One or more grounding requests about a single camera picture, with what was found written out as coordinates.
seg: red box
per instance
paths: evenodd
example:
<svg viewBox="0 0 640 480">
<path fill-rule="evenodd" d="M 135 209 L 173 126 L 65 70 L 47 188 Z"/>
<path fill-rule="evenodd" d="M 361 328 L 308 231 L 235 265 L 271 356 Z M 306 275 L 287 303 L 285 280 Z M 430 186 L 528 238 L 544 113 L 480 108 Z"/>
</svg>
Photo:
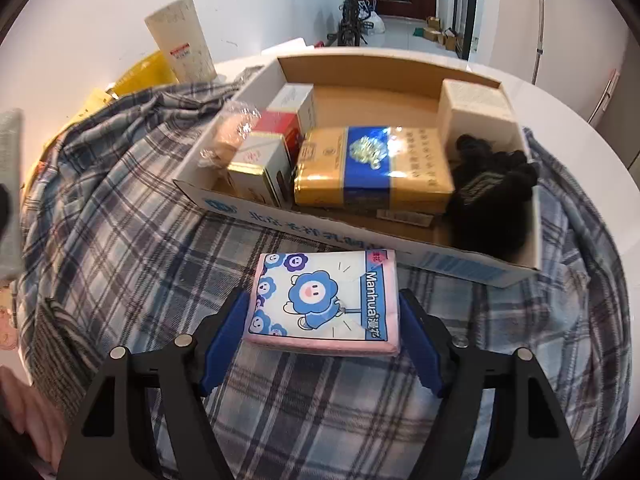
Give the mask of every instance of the red box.
<svg viewBox="0 0 640 480">
<path fill-rule="evenodd" d="M 260 112 L 261 117 L 252 128 L 252 133 L 258 134 L 280 134 L 284 136 L 284 144 L 287 147 L 287 155 L 293 167 L 298 160 L 298 152 L 302 144 L 298 116 L 288 112 L 271 112 L 264 110 Z"/>
</svg>

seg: white table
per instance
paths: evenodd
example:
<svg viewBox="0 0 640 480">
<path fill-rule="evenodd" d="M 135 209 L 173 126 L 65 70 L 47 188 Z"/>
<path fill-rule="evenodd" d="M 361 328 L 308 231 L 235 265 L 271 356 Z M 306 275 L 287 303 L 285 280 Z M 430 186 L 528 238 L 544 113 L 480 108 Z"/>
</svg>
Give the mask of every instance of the white table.
<svg viewBox="0 0 640 480">
<path fill-rule="evenodd" d="M 389 49 L 368 49 L 387 52 Z M 545 91 L 515 76 L 476 63 L 433 54 L 393 50 L 405 59 L 426 60 L 485 75 L 503 83 L 522 126 L 562 162 L 582 186 L 604 219 L 622 258 L 631 310 L 633 348 L 627 433 L 640 415 L 640 192 L 615 152 L 578 114 Z M 216 71 L 233 79 L 247 66 L 273 56 L 252 56 L 222 62 Z"/>
</svg>

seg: blue gripper pad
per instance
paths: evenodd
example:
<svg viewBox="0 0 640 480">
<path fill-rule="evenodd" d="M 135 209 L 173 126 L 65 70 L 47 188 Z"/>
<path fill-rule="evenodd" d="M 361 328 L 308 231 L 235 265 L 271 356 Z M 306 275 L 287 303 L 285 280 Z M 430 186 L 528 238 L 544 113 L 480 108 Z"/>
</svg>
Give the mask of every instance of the blue gripper pad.
<svg viewBox="0 0 640 480">
<path fill-rule="evenodd" d="M 206 397 L 213 388 L 222 384 L 231 359 L 240 344 L 246 311 L 249 308 L 249 293 L 243 290 L 231 307 L 225 322 L 218 329 L 215 338 L 205 354 L 205 370 L 200 381 L 200 393 Z"/>
<path fill-rule="evenodd" d="M 440 375 L 440 356 L 424 332 L 422 323 L 414 314 L 407 299 L 402 294 L 399 297 L 402 344 L 409 352 L 409 357 L 414 363 L 422 386 L 430 389 L 437 397 L 441 397 L 444 382 Z"/>
</svg>

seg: silver bolt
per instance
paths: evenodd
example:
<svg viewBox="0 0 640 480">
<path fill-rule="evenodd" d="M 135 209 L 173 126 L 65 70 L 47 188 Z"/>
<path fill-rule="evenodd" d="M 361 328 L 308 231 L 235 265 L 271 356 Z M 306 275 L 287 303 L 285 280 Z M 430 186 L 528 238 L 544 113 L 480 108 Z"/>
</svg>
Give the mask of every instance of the silver bolt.
<svg viewBox="0 0 640 480">
<path fill-rule="evenodd" d="M 124 346 L 116 346 L 116 348 L 112 348 L 109 355 L 111 359 L 122 359 L 124 355 L 127 353 L 127 349 Z"/>
<path fill-rule="evenodd" d="M 463 335 L 455 335 L 451 338 L 453 346 L 456 348 L 466 348 L 469 346 L 469 339 Z"/>
<path fill-rule="evenodd" d="M 189 334 L 180 334 L 178 337 L 174 339 L 174 344 L 176 346 L 189 346 L 193 341 L 193 337 Z"/>
<path fill-rule="evenodd" d="M 533 354 L 531 353 L 531 350 L 529 350 L 528 348 L 524 348 L 524 347 L 518 348 L 518 351 L 516 352 L 516 354 L 523 361 L 531 361 L 533 359 Z"/>
</svg>

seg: plaid fabric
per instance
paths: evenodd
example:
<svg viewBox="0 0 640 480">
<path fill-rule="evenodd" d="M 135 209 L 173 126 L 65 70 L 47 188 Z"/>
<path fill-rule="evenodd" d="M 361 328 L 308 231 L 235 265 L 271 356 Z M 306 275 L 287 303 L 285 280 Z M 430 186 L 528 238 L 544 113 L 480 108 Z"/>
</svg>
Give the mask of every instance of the plaid fabric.
<svg viewBox="0 0 640 480">
<path fill-rule="evenodd" d="M 33 380 L 72 419 L 116 345 L 142 352 L 192 332 L 261 252 L 331 247 L 204 212 L 172 184 L 204 125 L 237 85 L 126 96 L 76 124 L 51 150 L 22 210 L 26 270 L 16 282 L 20 348 Z M 540 165 L 543 269 L 498 289 L 399 266 L 430 314 L 480 348 L 537 355 L 593 478 L 620 446 L 630 380 L 620 258 L 596 209 L 529 133 Z M 167 474 L 175 466 L 151 396 Z M 328 358 L 241 344 L 205 401 L 239 479 L 407 478 L 438 401 L 405 352 Z M 465 476 L 488 433 L 486 392 Z"/>
</svg>

